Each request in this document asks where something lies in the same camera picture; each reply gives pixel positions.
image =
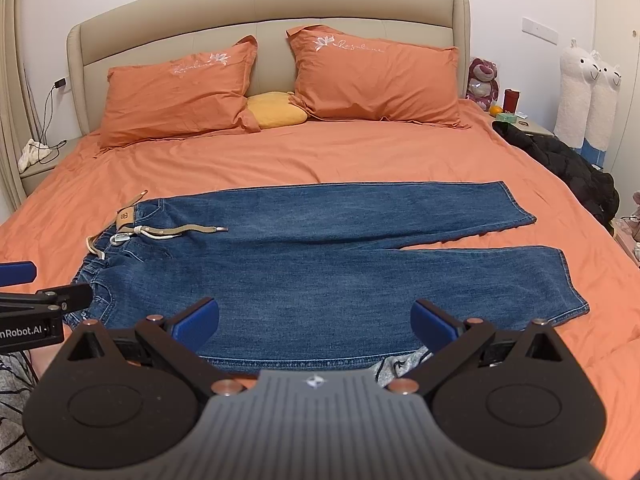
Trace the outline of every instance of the blue jeans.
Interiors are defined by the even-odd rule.
[[[276,205],[270,190],[287,199]],[[187,197],[136,206],[136,224],[224,225],[234,239],[189,233],[109,246],[112,227],[97,241],[106,259],[89,256],[78,274],[92,284],[94,302],[68,320],[132,326],[212,296],[220,325],[200,355],[226,370],[255,372],[362,368],[409,353],[421,346],[409,319],[416,298],[460,319],[514,329],[533,317],[559,323],[588,311],[553,248],[389,250],[533,222],[503,184],[243,191],[192,197],[195,208]]]

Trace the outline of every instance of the upholstered headboard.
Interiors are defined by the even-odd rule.
[[[66,48],[83,134],[100,125],[112,66],[151,64],[225,48],[248,34],[258,56],[247,95],[291,91],[295,64],[285,31],[325,23],[366,38],[460,50],[463,96],[469,60],[468,0],[139,0],[76,25]]]

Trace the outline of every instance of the orange pillow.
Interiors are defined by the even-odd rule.
[[[351,36],[325,25],[287,31],[298,76],[291,102],[320,119],[460,126],[458,50]]]
[[[247,36],[216,52],[111,68],[100,147],[217,130],[260,131],[244,97],[257,49]]]

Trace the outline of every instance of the alpaca plush toy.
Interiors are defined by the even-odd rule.
[[[491,61],[476,57],[469,65],[469,84],[466,98],[476,102],[487,111],[492,101],[498,98],[498,68]]]
[[[618,95],[620,94],[620,66],[611,66],[597,52],[593,55],[600,67],[600,75],[591,92],[591,105],[580,154],[591,164],[602,167],[613,131]]]
[[[567,146],[580,152],[589,115],[591,90],[600,68],[575,39],[560,56],[560,103],[554,133]]]

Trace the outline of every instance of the orange bedsheet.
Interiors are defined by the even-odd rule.
[[[309,121],[256,134],[141,142],[98,155],[82,139],[15,215],[0,226],[0,262],[33,260],[34,291],[63,285],[86,254],[84,238],[143,189],[146,198],[316,182],[503,180],[534,225],[434,244],[562,249],[591,312],[558,328],[596,386],[607,430],[593,463],[614,480],[640,469],[640,272],[569,189],[495,134],[475,104],[467,129],[420,124]]]

